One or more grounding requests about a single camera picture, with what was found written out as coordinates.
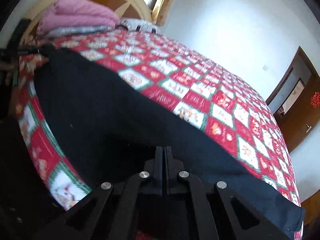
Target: door handle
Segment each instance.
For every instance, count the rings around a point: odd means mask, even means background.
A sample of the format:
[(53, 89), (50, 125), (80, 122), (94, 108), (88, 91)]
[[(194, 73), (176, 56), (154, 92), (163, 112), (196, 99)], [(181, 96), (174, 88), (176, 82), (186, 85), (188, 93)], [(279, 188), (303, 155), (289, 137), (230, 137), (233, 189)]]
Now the door handle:
[(310, 131), (310, 129), (312, 128), (312, 126), (307, 125), (308, 129), (306, 130), (306, 133), (308, 133)]

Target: pillow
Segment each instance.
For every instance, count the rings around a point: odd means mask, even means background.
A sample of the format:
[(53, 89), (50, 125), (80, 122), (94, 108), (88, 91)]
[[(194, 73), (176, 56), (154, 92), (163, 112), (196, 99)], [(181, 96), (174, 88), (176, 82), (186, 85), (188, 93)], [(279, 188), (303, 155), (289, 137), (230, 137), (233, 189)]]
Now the pillow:
[(44, 38), (59, 38), (74, 34), (96, 33), (101, 31), (113, 30), (110, 26), (78, 26), (78, 27), (59, 27), (50, 31)]
[(162, 35), (158, 26), (146, 20), (120, 18), (120, 26), (125, 27), (128, 31), (140, 31)]

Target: red door decoration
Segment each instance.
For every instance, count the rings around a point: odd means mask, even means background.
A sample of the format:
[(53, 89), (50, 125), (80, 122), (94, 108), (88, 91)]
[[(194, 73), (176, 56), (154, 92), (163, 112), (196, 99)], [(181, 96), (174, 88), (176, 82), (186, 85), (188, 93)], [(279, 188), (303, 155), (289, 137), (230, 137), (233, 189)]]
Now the red door decoration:
[(311, 104), (314, 107), (320, 106), (320, 93), (315, 92), (314, 96), (311, 98)]

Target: black device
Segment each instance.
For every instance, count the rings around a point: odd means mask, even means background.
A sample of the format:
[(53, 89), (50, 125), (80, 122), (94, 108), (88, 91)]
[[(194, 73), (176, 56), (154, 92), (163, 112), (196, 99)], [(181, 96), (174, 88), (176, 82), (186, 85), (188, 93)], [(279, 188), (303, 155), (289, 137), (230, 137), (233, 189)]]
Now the black device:
[(102, 183), (33, 239), (129, 240), (138, 228), (158, 239), (289, 239), (225, 182), (185, 171), (171, 147), (157, 147), (126, 182)]

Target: doorway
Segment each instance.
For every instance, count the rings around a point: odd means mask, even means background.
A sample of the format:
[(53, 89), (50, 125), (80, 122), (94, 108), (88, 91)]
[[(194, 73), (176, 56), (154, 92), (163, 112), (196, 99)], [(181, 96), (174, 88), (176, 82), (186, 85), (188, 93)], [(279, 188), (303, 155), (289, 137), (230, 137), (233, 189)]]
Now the doorway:
[(320, 120), (320, 107), (311, 99), (320, 92), (320, 78), (301, 47), (276, 89), (266, 100), (284, 136), (289, 153)]

